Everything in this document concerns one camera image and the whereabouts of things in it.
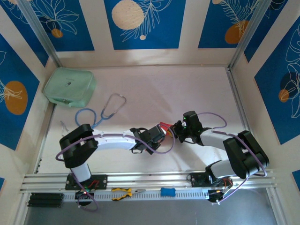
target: metal bar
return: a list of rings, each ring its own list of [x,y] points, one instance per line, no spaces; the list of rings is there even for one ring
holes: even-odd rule
[[[51,111],[51,114],[50,114],[50,118],[49,118],[49,121],[48,121],[48,126],[47,126],[45,135],[43,137],[43,140],[42,140],[42,143],[41,143],[38,155],[37,155],[37,160],[36,160],[36,163],[35,163],[35,166],[34,166],[34,173],[38,173],[38,168],[39,168],[40,163],[42,161],[42,155],[43,155],[43,152],[44,152],[46,139],[47,139],[47,136],[48,136],[48,133],[49,133],[49,130],[50,130],[50,125],[52,124],[55,108],[56,108],[56,104],[53,104],[52,111]]]
[[[25,193],[25,194],[20,194],[18,202],[18,210],[16,212],[15,220],[13,222],[13,225],[21,225],[24,224],[28,207],[27,207],[27,202],[29,200],[30,193]]]
[[[274,212],[274,216],[277,224],[280,225],[288,225],[291,224],[287,220],[286,212],[284,212],[284,207],[281,204],[280,197],[278,196],[278,192],[276,188],[270,187],[267,188],[268,197]]]
[[[44,30],[42,24],[40,23],[37,15],[35,14],[30,2],[27,0],[16,0],[20,11],[23,13],[25,19],[27,20],[29,26],[37,36],[41,45],[47,52],[47,54],[53,59],[53,62],[57,67],[62,67],[61,61],[56,54],[56,50],[49,39],[46,31]]]
[[[230,84],[230,87],[231,87],[231,90],[232,90],[232,94],[233,94],[233,97],[234,97],[235,104],[236,104],[238,112],[239,112],[239,116],[240,116],[240,120],[242,122],[243,128],[246,129],[246,130],[251,131],[248,119],[246,117],[245,109],[243,107],[243,104],[242,104],[242,101],[241,101],[241,98],[240,98],[240,95],[239,95],[239,91],[238,91],[238,88],[237,88],[237,85],[236,85],[236,82],[235,82],[235,79],[234,79],[234,76],[233,76],[233,72],[230,68],[227,68],[226,73],[227,73],[229,84]]]
[[[190,173],[200,173],[201,171],[187,172],[157,172],[157,173],[107,173],[107,190],[111,188],[143,188],[147,190],[160,190],[161,187],[182,189],[194,189],[187,180]],[[21,193],[31,192],[51,192],[61,193],[65,191],[65,184],[68,173],[62,174],[27,174],[24,178]],[[238,177],[232,177],[236,188],[243,180]],[[265,178],[252,176],[243,186],[243,188],[269,188],[276,187],[276,180],[272,170],[268,170],[268,176]]]
[[[234,68],[235,64],[239,60],[240,56],[244,53],[247,45],[249,44],[251,38],[253,37],[257,27],[259,26],[261,20],[264,17],[267,9],[269,8],[272,0],[259,0],[260,3],[258,4],[255,12],[253,13],[250,22],[238,43],[236,48],[236,52],[234,53],[232,59],[229,63],[229,68]]]

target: beige circle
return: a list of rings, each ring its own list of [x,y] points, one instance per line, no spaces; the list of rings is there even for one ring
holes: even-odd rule
[[[217,5],[220,4],[223,0],[212,0],[212,3]]]
[[[17,2],[16,2],[16,0],[8,0],[8,1],[10,1],[11,3],[13,3],[13,4],[17,4]]]
[[[132,0],[122,0],[112,9],[112,20],[123,30],[139,27],[144,21],[142,8]]]
[[[140,36],[140,39],[143,41],[143,40],[146,39],[146,36],[145,36],[145,35],[141,35],[141,36]]]

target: stethoscope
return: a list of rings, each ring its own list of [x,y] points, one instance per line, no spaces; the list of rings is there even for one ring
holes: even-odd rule
[[[121,105],[117,108],[117,110],[114,111],[112,114],[110,114],[110,115],[105,115],[105,109],[106,109],[106,107],[108,106],[108,104],[109,104],[109,102],[111,101],[111,99],[112,99],[113,96],[118,96],[118,97],[123,98],[123,99],[124,99],[124,102],[123,102],[123,104],[121,104]],[[78,115],[79,115],[81,112],[83,112],[83,111],[91,111],[91,112],[94,114],[94,123],[91,125],[91,128],[95,128],[95,127],[98,126],[102,121],[104,121],[104,120],[109,120],[111,117],[113,117],[113,116],[114,116],[114,115],[115,115],[115,114],[116,114],[116,113],[117,113],[117,112],[125,105],[126,101],[127,101],[127,100],[126,100],[126,98],[125,98],[123,95],[118,94],[118,93],[113,93],[113,94],[108,98],[108,100],[107,100],[105,106],[103,107],[103,109],[102,109],[102,111],[101,111],[101,114],[100,114],[101,119],[100,119],[98,122],[96,122],[96,120],[97,120],[97,114],[96,114],[96,112],[95,112],[93,109],[90,109],[90,108],[84,108],[84,109],[78,110],[78,111],[76,112],[76,115],[75,115],[75,122],[76,122],[76,124],[77,124],[78,126],[80,126],[80,124],[79,124],[79,122],[78,122],[78,119],[77,119]]]

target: black mount plate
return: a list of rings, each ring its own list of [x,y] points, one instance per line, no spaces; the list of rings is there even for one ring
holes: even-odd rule
[[[205,172],[192,172],[190,173],[190,182],[193,188],[210,187],[210,178]]]
[[[94,180],[98,180],[98,186],[94,189],[96,190],[106,190],[107,186],[107,175],[92,175],[90,180],[85,181],[85,186],[89,186],[90,183],[92,183]],[[66,181],[66,190],[81,190],[81,188],[77,185],[76,181],[74,180],[74,177],[69,174],[67,176]]]

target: orange circle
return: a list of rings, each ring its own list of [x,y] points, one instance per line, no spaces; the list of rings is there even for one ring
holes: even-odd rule
[[[27,107],[28,95],[25,86],[19,81],[10,81],[4,88],[6,108],[14,115],[22,115]]]
[[[56,38],[61,38],[62,37],[62,32],[59,29],[53,29],[51,31],[52,35],[55,36]]]
[[[282,89],[278,96],[281,102],[286,102],[289,99],[289,92],[286,89]]]
[[[240,42],[246,27],[248,26],[249,21],[243,20],[239,24],[232,25],[225,34],[225,41],[228,44],[234,45]]]

